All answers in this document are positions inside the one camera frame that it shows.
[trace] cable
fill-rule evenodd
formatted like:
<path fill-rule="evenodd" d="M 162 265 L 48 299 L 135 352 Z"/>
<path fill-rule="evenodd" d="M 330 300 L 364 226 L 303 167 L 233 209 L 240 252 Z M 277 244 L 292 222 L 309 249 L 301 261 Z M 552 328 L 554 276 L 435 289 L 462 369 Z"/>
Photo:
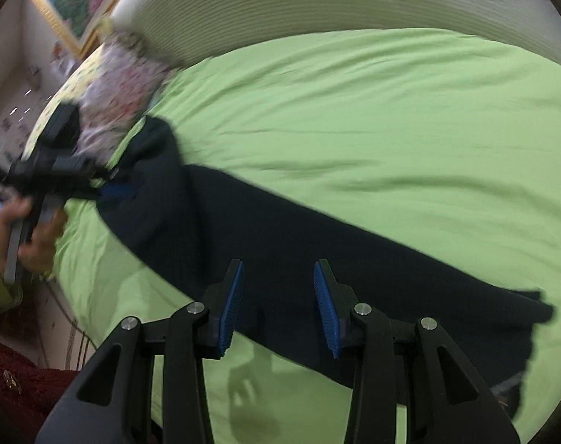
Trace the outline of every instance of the cable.
<path fill-rule="evenodd" d="M 81 354 L 83 353 L 83 341 L 85 340 L 85 336 L 81 335 L 81 342 L 79 343 L 79 355 L 77 357 L 77 370 L 81 370 Z"/>
<path fill-rule="evenodd" d="M 67 319 L 69 324 L 71 324 L 78 332 L 80 332 L 84 337 L 86 337 L 89 340 L 89 342 L 91 343 L 91 345 L 93 346 L 93 348 L 95 350 L 97 350 L 98 347 L 93 343 L 93 340 L 85 332 L 83 332 L 79 327 L 77 327 L 77 324 L 75 324 L 75 322 L 73 320 L 71 320 L 71 318 L 68 316 L 64 307 L 62 306 L 62 304 L 58 300 L 57 295 L 54 293 L 54 290 L 53 290 L 52 286 L 50 285 L 50 282 L 48 280 L 46 280 L 45 278 L 41 278 L 40 280 L 42 280 L 42 282 L 45 284 L 46 288 L 48 289 L 48 292 L 50 293 L 50 295 L 52 296 L 52 298 L 54 299 L 54 301 L 58 305 L 58 308 L 62 312 L 64 318 Z"/>
<path fill-rule="evenodd" d="M 64 358 L 64 370 L 71 370 L 72 345 L 75 342 L 76 335 L 77 335 L 77 330 L 71 325 L 71 332 L 69 332 L 68 335 L 67 354 L 65 355 Z"/>
<path fill-rule="evenodd" d="M 87 351 L 89 350 L 89 343 L 90 342 L 91 341 L 88 338 L 87 343 L 85 344 L 85 352 L 83 353 L 83 363 L 82 363 L 81 367 L 83 367 L 87 363 Z"/>

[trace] white headboard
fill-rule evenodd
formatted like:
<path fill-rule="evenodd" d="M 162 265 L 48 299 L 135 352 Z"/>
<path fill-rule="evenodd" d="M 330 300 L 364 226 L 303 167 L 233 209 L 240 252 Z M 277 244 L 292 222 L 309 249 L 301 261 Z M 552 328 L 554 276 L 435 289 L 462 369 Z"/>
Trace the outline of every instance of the white headboard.
<path fill-rule="evenodd" d="M 121 0 L 118 29 L 194 64 L 288 35 L 359 28 L 445 28 L 561 64 L 561 17 L 549 0 Z"/>

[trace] floral pillowcase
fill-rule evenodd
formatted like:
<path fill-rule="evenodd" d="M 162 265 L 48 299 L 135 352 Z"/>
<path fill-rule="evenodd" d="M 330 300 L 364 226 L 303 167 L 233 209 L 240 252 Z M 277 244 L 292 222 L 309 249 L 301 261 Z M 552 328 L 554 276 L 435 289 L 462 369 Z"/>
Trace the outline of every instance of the floral pillowcase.
<path fill-rule="evenodd" d="M 105 41 L 96 77 L 80 99 L 77 152 L 107 164 L 145 112 L 171 67 L 144 55 L 145 44 L 138 35 L 113 34 Z"/>

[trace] pillow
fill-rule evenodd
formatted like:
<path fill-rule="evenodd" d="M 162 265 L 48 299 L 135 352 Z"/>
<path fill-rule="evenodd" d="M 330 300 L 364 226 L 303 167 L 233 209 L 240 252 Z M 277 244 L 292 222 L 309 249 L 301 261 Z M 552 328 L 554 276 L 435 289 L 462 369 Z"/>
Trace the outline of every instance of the pillow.
<path fill-rule="evenodd" d="M 104 43 L 96 78 L 80 100 L 77 152 L 107 164 L 124 136 L 146 111 L 171 68 L 145 58 L 142 37 L 114 33 Z"/>
<path fill-rule="evenodd" d="M 50 117 L 56 110 L 57 106 L 61 102 L 77 102 L 87 90 L 90 83 L 96 78 L 98 70 L 102 63 L 102 47 L 98 48 L 94 53 L 92 53 L 87 60 L 85 60 L 81 66 L 71 75 L 71 78 L 57 91 L 56 95 L 48 100 L 46 108 L 38 117 L 38 121 L 28 138 L 24 149 L 24 157 L 30 157 L 38 137 L 44 130 L 44 127 L 50 120 Z"/>

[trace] green bed sheet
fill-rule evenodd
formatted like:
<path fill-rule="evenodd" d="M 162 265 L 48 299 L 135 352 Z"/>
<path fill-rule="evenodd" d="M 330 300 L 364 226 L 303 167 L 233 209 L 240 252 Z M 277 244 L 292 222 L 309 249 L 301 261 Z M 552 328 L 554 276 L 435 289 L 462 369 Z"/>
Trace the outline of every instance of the green bed sheet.
<path fill-rule="evenodd" d="M 172 125 L 187 163 L 488 283 L 542 289 L 556 313 L 534 330 L 514 423 L 522 442 L 543 425 L 561 399 L 559 65 L 435 29 L 301 35 L 181 72 L 152 114 Z M 56 270 L 95 342 L 123 317 L 162 319 L 189 302 L 123 247 L 93 203 L 68 211 Z M 161 371 L 158 361 L 157 420 Z M 245 337 L 205 373 L 217 443 L 343 442 L 350 390 Z"/>

